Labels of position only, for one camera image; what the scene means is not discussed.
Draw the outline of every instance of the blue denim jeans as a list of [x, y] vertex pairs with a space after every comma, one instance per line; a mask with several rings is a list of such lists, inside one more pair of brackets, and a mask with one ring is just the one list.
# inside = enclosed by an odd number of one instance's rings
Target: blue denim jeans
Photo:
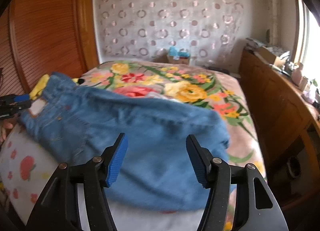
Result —
[[107, 198], [152, 210], [197, 210], [208, 190], [198, 183], [186, 150], [194, 134], [214, 157], [228, 160], [229, 135], [215, 111], [161, 99], [133, 99], [76, 86], [54, 73], [42, 92], [47, 104], [21, 121], [58, 162], [82, 164], [125, 133], [129, 147]]

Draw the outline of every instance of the human hand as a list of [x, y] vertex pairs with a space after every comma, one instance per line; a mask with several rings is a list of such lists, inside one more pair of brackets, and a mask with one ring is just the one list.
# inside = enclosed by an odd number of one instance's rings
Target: human hand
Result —
[[7, 138], [7, 129], [13, 129], [13, 124], [5, 119], [0, 121], [0, 126], [1, 126], [0, 143], [3, 143], [4, 140], [6, 140]]

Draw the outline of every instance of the strawberry print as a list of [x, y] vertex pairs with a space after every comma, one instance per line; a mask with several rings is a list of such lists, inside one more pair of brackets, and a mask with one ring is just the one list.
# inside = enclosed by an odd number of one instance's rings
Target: strawberry print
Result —
[[20, 162], [20, 177], [23, 180], [30, 180], [30, 173], [35, 169], [36, 164], [34, 164], [35, 160], [32, 156], [26, 156]]
[[11, 171], [8, 173], [8, 179], [12, 179], [12, 172]]
[[17, 149], [14, 149], [10, 155], [10, 158], [15, 159], [16, 155], [17, 155]]
[[19, 193], [18, 193], [18, 191], [17, 191], [16, 188], [13, 189], [12, 195], [13, 195], [13, 197], [14, 197], [15, 199], [18, 199], [18, 198], [19, 198]]
[[32, 202], [33, 204], [36, 204], [37, 199], [38, 199], [38, 194], [32, 193], [32, 194], [31, 194], [31, 198], [30, 198], [31, 202]]

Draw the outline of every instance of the window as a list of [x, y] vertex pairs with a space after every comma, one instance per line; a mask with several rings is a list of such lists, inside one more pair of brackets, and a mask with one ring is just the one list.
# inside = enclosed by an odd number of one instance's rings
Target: window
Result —
[[313, 16], [313, 14], [307, 10], [307, 36], [306, 51], [302, 59], [303, 74], [308, 79], [316, 79], [320, 83], [320, 27]]

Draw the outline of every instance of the floral bedspread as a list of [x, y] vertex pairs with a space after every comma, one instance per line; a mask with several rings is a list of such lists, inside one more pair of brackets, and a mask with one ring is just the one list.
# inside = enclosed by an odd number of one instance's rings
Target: floral bedspread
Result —
[[[138, 61], [108, 61], [82, 76], [88, 86], [107, 89], [132, 98], [172, 99], [215, 110], [227, 123], [229, 164], [254, 163], [266, 177], [257, 135], [238, 81], [224, 73], [190, 67]], [[230, 196], [228, 226], [231, 229], [236, 192]]]

